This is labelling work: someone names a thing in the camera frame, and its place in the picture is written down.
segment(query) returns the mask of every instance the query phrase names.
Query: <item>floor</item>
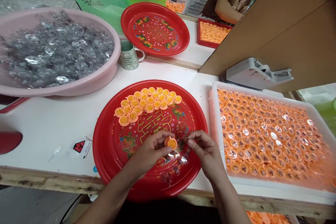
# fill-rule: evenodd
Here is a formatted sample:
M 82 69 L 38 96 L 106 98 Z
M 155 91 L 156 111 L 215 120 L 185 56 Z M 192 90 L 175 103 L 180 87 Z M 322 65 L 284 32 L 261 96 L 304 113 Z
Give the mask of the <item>floor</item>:
M 8 187 L 0 190 L 0 224 L 59 224 L 78 194 Z

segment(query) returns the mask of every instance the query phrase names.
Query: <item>red triangle sticker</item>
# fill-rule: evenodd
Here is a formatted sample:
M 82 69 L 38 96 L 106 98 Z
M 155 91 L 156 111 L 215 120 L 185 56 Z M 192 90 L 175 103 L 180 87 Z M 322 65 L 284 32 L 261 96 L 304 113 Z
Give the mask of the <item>red triangle sticker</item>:
M 75 145 L 73 146 L 73 149 L 74 149 L 75 151 L 77 151 L 78 153 L 81 153 L 81 152 L 82 152 L 82 149 L 83 149 L 83 147 L 84 147 L 84 144 L 85 144 L 85 141 L 75 143 Z

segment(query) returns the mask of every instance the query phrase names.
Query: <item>mug handle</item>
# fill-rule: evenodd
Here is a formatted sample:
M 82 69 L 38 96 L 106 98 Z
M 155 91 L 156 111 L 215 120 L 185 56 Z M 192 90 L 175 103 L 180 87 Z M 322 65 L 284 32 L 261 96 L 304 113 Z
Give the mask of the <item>mug handle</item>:
M 143 61 L 144 58 L 145 58 L 145 52 L 142 51 L 142 50 L 140 50 L 140 49 L 138 49 L 138 48 L 136 48 L 136 47 L 134 47 L 134 50 L 142 52 L 143 56 L 139 59 L 139 62 L 140 62 L 140 61 Z

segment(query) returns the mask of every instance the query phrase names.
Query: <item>forearm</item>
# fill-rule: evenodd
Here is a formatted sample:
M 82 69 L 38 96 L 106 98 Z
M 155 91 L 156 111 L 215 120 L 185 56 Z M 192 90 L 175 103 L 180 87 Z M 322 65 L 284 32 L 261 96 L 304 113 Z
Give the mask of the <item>forearm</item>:
M 236 24 L 243 14 L 234 10 L 228 1 L 220 4 L 220 6 L 216 6 L 216 14 L 224 21 Z
M 122 169 L 99 194 L 76 224 L 113 223 L 136 179 Z
M 239 196 L 227 175 L 221 181 L 212 182 L 220 219 L 224 224 L 251 224 Z

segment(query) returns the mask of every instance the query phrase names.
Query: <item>left hand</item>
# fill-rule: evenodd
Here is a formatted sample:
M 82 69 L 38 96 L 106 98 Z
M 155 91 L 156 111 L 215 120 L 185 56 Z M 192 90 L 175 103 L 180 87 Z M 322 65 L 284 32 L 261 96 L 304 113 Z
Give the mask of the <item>left hand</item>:
M 149 136 L 123 169 L 128 169 L 129 174 L 135 180 L 139 180 L 160 158 L 165 157 L 165 159 L 170 160 L 168 154 L 175 155 L 175 151 L 171 147 L 164 146 L 164 141 L 168 136 L 175 137 L 173 133 L 168 131 L 158 131 Z

